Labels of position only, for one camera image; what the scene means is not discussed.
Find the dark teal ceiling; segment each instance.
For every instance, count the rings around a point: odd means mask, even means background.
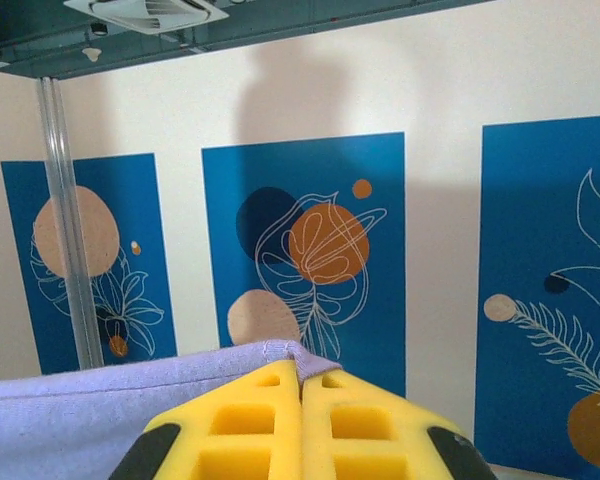
[[[332,30],[491,0],[252,0],[226,8],[229,18],[160,36],[109,25],[96,37],[97,19],[62,0],[0,0],[1,71],[68,78],[124,66]],[[97,63],[82,53],[102,50]]]

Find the wall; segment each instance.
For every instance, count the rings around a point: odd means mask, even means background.
[[[41,160],[35,81],[0,74],[0,162]],[[40,374],[0,169],[0,379]]]
[[[600,115],[600,0],[499,0],[62,87],[76,158],[156,154],[182,354],[218,344],[202,148],[406,132],[408,393],[472,432],[482,126]]]

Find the blue panel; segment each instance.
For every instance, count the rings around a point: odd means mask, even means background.
[[[489,126],[483,152],[476,445],[600,480],[600,117]]]
[[[3,162],[2,169],[42,373],[75,370],[64,282],[46,267],[32,236],[49,200],[44,164]],[[74,169],[76,183],[108,207],[120,237],[111,268],[92,278],[105,363],[175,355],[153,155],[79,160]]]
[[[404,152],[403,134],[203,151],[222,346],[300,338],[405,394]]]

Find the lavender fabric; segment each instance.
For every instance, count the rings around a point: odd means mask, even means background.
[[[107,479],[159,413],[268,363],[298,380],[339,368],[272,340],[182,357],[0,381],[0,480]]]

